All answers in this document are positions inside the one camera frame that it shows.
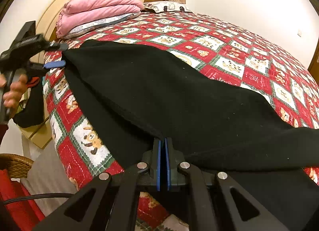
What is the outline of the person's left hand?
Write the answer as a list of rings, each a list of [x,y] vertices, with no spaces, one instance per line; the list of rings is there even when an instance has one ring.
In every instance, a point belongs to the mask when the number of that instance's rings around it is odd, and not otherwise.
[[[27,81],[27,76],[21,74],[19,80],[12,82],[10,90],[3,95],[3,104],[10,111],[9,118],[12,118],[16,114],[19,102],[27,91]]]

